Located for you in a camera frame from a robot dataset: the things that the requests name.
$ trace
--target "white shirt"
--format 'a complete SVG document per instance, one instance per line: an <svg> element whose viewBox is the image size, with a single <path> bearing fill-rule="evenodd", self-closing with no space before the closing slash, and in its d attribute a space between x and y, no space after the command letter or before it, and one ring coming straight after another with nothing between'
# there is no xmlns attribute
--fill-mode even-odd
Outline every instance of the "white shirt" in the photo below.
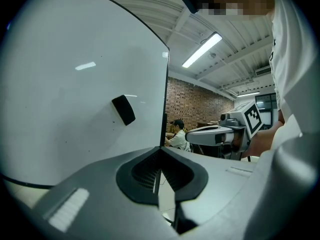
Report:
<svg viewBox="0 0 320 240"><path fill-rule="evenodd" d="M319 48L307 19L292 0L275 0L272 23L273 44L269 62L277 108L285 120L273 138L271 149L276 149L301 132L284 96L316 60Z"/></svg>
<svg viewBox="0 0 320 240"><path fill-rule="evenodd" d="M169 143L172 147L181 149L184 151L191 151L190 144L186 141L186 133L184 130L178 131L178 133L172 138L169 139Z"/></svg>

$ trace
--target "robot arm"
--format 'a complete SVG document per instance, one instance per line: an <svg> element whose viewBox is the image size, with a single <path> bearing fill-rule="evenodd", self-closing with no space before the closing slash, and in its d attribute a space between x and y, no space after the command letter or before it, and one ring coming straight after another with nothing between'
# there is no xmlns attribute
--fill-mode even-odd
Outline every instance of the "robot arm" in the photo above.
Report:
<svg viewBox="0 0 320 240"><path fill-rule="evenodd" d="M221 146L231 145L235 132L240 133L241 141L235 154L241 157L250 144L251 138L263 125L259 110L254 101L241 104L220 117L218 125L206 126L188 131L185 139L197 145Z"/></svg>

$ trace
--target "brick wall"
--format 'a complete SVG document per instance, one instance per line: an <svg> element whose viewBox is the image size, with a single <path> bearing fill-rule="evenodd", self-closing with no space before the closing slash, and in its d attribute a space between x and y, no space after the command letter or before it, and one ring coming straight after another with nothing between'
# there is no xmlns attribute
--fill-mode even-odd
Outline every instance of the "brick wall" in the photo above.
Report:
<svg viewBox="0 0 320 240"><path fill-rule="evenodd" d="M168 77L165 112L167 131L170 122L182 119L188 130L197 128L197 122L218 121L221 113L235 107L234 102L208 89Z"/></svg>

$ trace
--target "white corrugated ceiling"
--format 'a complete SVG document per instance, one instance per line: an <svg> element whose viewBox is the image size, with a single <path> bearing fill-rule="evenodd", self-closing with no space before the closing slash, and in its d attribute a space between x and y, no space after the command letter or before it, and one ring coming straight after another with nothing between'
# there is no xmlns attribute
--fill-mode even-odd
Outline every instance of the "white corrugated ceiling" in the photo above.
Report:
<svg viewBox="0 0 320 240"><path fill-rule="evenodd" d="M200 86L205 83L228 98L273 86L270 74L255 74L269 66L273 37L266 16L234 20L208 11L190 14L181 0L114 1L143 20L170 48L169 75ZM183 68L183 62L215 31L222 41Z"/></svg>

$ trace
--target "fluorescent light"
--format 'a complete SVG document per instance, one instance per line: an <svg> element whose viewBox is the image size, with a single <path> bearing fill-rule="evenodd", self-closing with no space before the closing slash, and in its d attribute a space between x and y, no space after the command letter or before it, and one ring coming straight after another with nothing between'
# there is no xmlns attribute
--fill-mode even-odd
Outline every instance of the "fluorescent light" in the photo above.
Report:
<svg viewBox="0 0 320 240"><path fill-rule="evenodd" d="M251 93L247 93L247 94L241 94L241 95L238 95L238 97L243 97L243 96L248 96L248 95L254 95L254 94L259 94L260 91L257 91L257 92L251 92Z"/></svg>
<svg viewBox="0 0 320 240"><path fill-rule="evenodd" d="M96 65L96 63L90 62L90 63L87 63L87 64L83 64L83 65L77 66L75 69L76 70L84 70L84 69L87 69L87 68L94 67L95 65Z"/></svg>
<svg viewBox="0 0 320 240"><path fill-rule="evenodd" d="M192 63L199 59L205 52L207 52L216 43L222 40L222 37L214 32L209 38L183 63L182 67L189 68Z"/></svg>

